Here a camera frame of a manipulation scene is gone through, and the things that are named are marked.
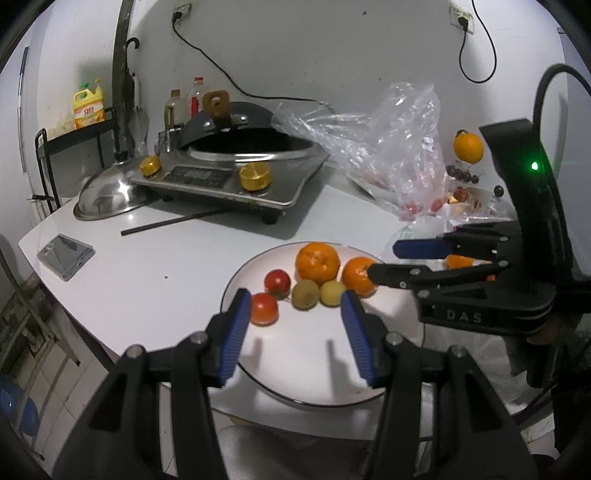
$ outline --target black shelf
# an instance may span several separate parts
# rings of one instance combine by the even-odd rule
[[[42,144],[37,148],[37,154],[39,157],[44,158],[46,152],[49,155],[55,155],[56,153],[62,152],[74,145],[92,140],[101,134],[107,133],[114,130],[117,122],[114,119],[104,120],[88,127],[79,128],[72,132],[61,135],[53,140],[48,140],[47,145]]]
[[[56,209],[61,207],[60,198],[57,194],[56,180],[53,177],[53,169],[51,168],[51,156],[64,151],[74,145],[86,142],[96,138],[96,148],[99,151],[99,162],[100,167],[105,168],[105,161],[103,159],[103,148],[100,144],[100,136],[103,133],[113,131],[115,139],[115,151],[119,152],[119,128],[117,125],[117,119],[112,108],[105,108],[105,113],[111,113],[111,119],[104,120],[98,124],[89,125],[88,127],[79,128],[73,132],[61,135],[53,140],[47,139],[47,131],[41,128],[35,136],[35,154],[37,156],[37,166],[39,168],[39,175],[41,176],[41,185],[43,187],[43,193],[47,198],[47,206],[49,212],[53,213],[54,208],[52,202],[55,204]],[[51,192],[53,198],[50,197],[47,190],[47,183],[45,181],[45,174],[43,173],[43,161],[47,167],[47,176],[49,177],[49,183],[51,185]]]

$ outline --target stainless steel lid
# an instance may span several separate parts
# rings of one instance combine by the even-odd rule
[[[141,160],[115,163],[93,175],[80,191],[74,216],[79,220],[101,220],[153,202],[157,195],[152,190],[129,181]]]

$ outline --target power cord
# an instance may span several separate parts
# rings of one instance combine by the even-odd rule
[[[538,90],[535,93],[535,101],[534,101],[534,117],[532,119],[532,123],[534,124],[534,132],[537,136],[537,140],[540,141],[541,139],[541,128],[542,128],[542,107],[544,106],[544,98],[546,96],[546,91],[550,85],[550,82],[556,77],[559,73],[569,73],[573,77],[575,77],[581,85],[583,85],[584,89],[587,91],[589,96],[591,96],[591,86],[588,84],[587,80],[574,68],[569,65],[565,65],[564,63],[557,63],[552,65],[545,71],[542,79],[540,80],[540,84],[538,85]]]
[[[201,53],[201,55],[203,55],[205,58],[207,58],[214,66],[215,68],[217,68],[220,72],[222,72],[226,78],[228,79],[228,81],[234,86],[234,88],[236,90],[238,90],[241,94],[243,94],[244,96],[250,97],[250,98],[258,98],[260,100],[291,100],[294,102],[315,102],[315,103],[319,103],[325,107],[328,107],[333,113],[334,110],[332,110],[332,108],[329,106],[328,103],[326,102],[321,102],[319,100],[313,99],[313,98],[299,98],[299,97],[288,97],[288,96],[264,96],[264,95],[254,95],[252,93],[248,93],[244,90],[242,90],[238,84],[234,81],[234,79],[230,76],[230,74],[224,70],[222,67],[219,66],[219,64],[213,59],[211,58],[209,55],[207,55],[207,53],[205,53],[203,51],[202,48],[193,45],[192,43],[190,43],[188,40],[186,40],[177,30],[177,21],[182,17],[182,14],[180,12],[175,12],[173,14],[173,31],[176,34],[176,36],[178,38],[180,38],[184,43],[186,43],[189,47],[191,47],[193,50],[197,50],[199,53]]]
[[[472,8],[474,9],[474,13],[476,14],[478,21],[482,25],[482,28],[484,28],[484,31],[486,32],[486,35],[488,36],[488,40],[491,42],[492,54],[495,56],[495,65],[492,68],[491,74],[488,77],[486,77],[484,80],[474,80],[473,78],[470,78],[467,75],[467,73],[464,71],[464,65],[462,64],[462,54],[464,53],[464,47],[466,46],[466,39],[468,37],[468,19],[466,17],[460,17],[457,19],[458,23],[462,26],[462,29],[464,30],[464,40],[462,41],[462,48],[460,48],[460,55],[458,57],[458,62],[460,64],[460,70],[462,71],[462,74],[464,75],[464,77],[466,77],[467,80],[470,80],[472,83],[480,84],[480,83],[486,83],[491,78],[493,78],[494,74],[496,73],[496,67],[498,65],[498,58],[496,56],[495,43],[492,41],[492,37],[488,31],[488,28],[486,27],[486,25],[484,24],[484,22],[480,18],[480,15],[478,14],[478,10],[476,9],[476,4],[474,3],[474,0],[472,0]]]

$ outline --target tangerine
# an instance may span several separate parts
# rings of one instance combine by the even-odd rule
[[[343,268],[341,281],[348,290],[353,290],[360,297],[369,297],[376,290],[376,285],[368,277],[368,268],[377,263],[367,257],[354,257]]]
[[[339,254],[330,245],[314,242],[303,247],[295,258],[295,271],[302,280],[318,286],[334,280],[339,274]]]
[[[482,160],[484,145],[478,135],[460,130],[453,141],[453,151],[460,160],[474,165]]]

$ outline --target dish soap bottle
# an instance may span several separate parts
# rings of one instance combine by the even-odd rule
[[[99,85],[100,79],[96,79],[94,93],[85,83],[76,92],[73,99],[74,125],[78,128],[88,127],[105,120],[105,106],[103,103],[103,89]]]

